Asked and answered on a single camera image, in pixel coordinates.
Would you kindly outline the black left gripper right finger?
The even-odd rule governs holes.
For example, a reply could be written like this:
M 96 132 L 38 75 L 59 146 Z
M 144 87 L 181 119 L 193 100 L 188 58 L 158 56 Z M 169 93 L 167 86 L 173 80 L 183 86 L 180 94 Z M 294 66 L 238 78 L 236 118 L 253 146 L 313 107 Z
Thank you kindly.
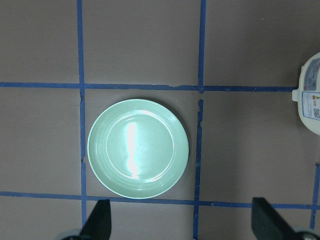
M 263 197 L 253 197 L 251 229 L 257 240 L 299 240 L 283 217 Z

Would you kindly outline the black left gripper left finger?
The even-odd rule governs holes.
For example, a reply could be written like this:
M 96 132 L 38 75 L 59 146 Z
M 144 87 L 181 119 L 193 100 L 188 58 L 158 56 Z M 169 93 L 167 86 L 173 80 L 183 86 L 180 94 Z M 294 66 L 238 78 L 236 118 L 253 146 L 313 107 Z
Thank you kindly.
M 79 237 L 81 240 L 109 240 L 111 237 L 111 205 L 108 199 L 98 200 Z

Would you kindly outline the green plate near left arm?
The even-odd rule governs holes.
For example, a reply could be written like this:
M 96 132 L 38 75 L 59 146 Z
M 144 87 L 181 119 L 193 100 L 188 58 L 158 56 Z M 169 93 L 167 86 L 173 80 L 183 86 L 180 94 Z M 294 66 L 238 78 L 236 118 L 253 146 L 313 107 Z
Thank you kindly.
M 98 181 L 130 199 L 150 199 L 170 190 L 189 159 L 180 120 L 163 105 L 128 99 L 104 110 L 87 139 L 87 157 Z

